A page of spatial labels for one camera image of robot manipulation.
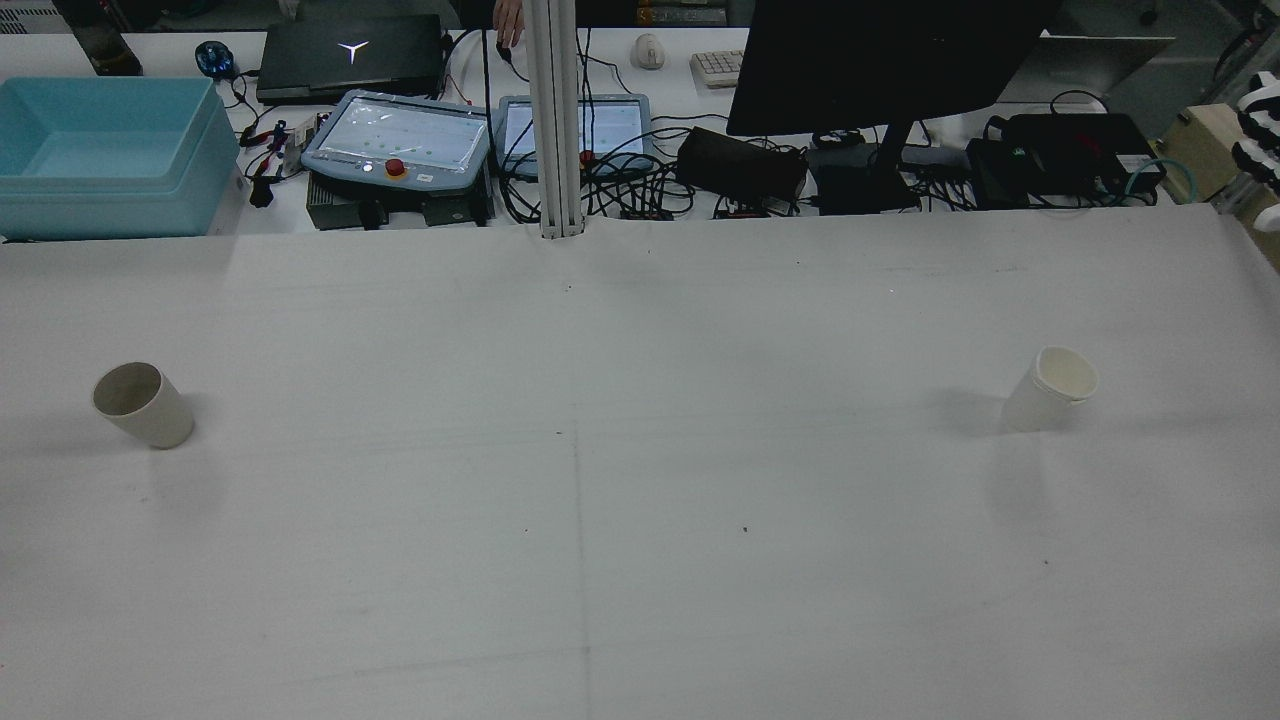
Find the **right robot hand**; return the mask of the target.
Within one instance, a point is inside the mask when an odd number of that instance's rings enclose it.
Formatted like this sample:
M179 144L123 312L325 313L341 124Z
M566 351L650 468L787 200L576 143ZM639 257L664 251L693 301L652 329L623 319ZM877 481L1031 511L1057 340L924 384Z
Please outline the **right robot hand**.
M1279 81L1270 70L1256 72L1236 101L1243 136L1231 146L1236 168L1257 183L1279 192Z

